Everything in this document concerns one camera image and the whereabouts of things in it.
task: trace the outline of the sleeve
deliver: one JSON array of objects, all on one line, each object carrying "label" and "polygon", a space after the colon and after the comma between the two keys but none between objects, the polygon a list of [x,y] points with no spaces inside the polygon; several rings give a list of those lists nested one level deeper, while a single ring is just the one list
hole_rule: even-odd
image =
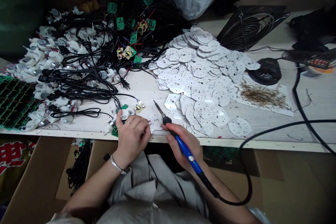
[{"label": "sleeve", "polygon": [[81,219],[72,217],[69,213],[55,213],[47,224],[85,224]]}]

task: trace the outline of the blue soldering iron handle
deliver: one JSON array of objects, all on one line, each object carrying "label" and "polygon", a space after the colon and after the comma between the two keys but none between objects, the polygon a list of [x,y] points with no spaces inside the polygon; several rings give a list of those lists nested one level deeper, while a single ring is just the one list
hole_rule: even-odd
[{"label": "blue soldering iron handle", "polygon": [[[164,117],[162,122],[164,125],[166,125],[167,123],[172,123],[172,120],[169,117]],[[191,151],[189,150],[188,146],[182,141],[182,139],[180,138],[179,135],[177,135],[174,131],[169,130],[169,132],[175,137],[182,153],[186,156],[186,158],[188,159],[189,163],[191,164],[191,167],[194,169],[194,171],[196,172],[196,174],[201,174],[203,171],[200,167],[200,165],[197,163],[197,161],[195,160],[193,154],[191,153]]]}]

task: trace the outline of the right hand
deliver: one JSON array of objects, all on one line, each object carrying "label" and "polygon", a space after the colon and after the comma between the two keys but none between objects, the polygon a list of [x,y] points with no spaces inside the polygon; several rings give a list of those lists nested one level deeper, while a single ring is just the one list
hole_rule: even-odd
[{"label": "right hand", "polygon": [[[166,125],[161,124],[161,127],[164,130],[167,131],[172,130],[176,134],[178,134],[182,139],[182,141],[188,146],[188,148],[190,149],[192,155],[194,156],[195,160],[200,165],[200,167],[202,168],[202,166],[204,166],[203,149],[201,148],[198,139],[194,135],[192,135],[189,131],[187,131],[186,128],[178,124],[170,124],[170,123],[167,123]],[[175,137],[169,134],[166,136],[166,138],[174,153],[177,162],[189,173],[194,174],[195,173],[194,169],[191,167],[191,164],[189,163],[185,155],[181,152],[181,149]]]}]

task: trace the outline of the hand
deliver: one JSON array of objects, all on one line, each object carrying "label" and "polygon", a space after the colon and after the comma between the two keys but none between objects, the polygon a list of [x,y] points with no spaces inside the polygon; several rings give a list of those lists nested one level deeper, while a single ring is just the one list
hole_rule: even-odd
[{"label": "hand", "polygon": [[[195,160],[197,161],[197,163],[200,165],[200,167],[202,168],[202,166],[204,166],[204,161],[203,161],[203,149],[201,148],[201,145],[198,141],[198,139],[192,135],[189,131],[187,131],[186,128],[184,128],[181,125],[178,124],[170,124],[167,123],[166,126],[161,124],[161,127],[164,130],[172,130],[174,131],[176,134],[178,134],[180,136],[180,138],[182,139],[182,141],[188,146],[188,148],[190,149],[192,155],[194,156]],[[174,156],[177,160],[177,162],[188,172],[190,172],[191,174],[194,174],[195,171],[194,169],[191,167],[189,161],[187,160],[187,158],[185,157],[185,155],[181,152],[179,144],[177,143],[175,137],[173,137],[172,135],[167,135],[166,136],[167,141],[174,153]]]},{"label": "hand", "polygon": [[119,110],[115,122],[119,142],[113,159],[121,169],[125,169],[145,149],[152,134],[147,119],[131,115],[123,124],[120,117],[122,114]]}]

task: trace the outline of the metal fan grille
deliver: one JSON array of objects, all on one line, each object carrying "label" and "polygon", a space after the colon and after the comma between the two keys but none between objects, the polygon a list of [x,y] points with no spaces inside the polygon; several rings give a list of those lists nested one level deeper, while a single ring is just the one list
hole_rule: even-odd
[{"label": "metal fan grille", "polygon": [[274,17],[268,13],[260,13],[244,17],[239,15],[239,21],[233,24],[222,37],[220,44],[230,50],[244,50],[251,48],[264,36],[274,25]]},{"label": "metal fan grille", "polygon": [[326,52],[288,50],[283,53],[282,58],[284,60],[322,69],[336,67],[336,50],[329,50]]}]

